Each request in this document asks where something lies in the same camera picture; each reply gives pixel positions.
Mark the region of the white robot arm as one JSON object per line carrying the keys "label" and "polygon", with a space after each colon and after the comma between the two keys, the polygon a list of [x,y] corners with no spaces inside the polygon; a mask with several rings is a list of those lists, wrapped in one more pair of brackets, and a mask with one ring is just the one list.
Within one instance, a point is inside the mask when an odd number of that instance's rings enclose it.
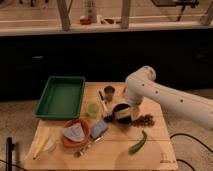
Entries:
{"label": "white robot arm", "polygon": [[207,130],[213,130],[213,100],[189,94],[155,82],[156,72],[143,66],[125,79],[126,102],[140,105],[144,97],[149,98],[182,117],[187,117]]}

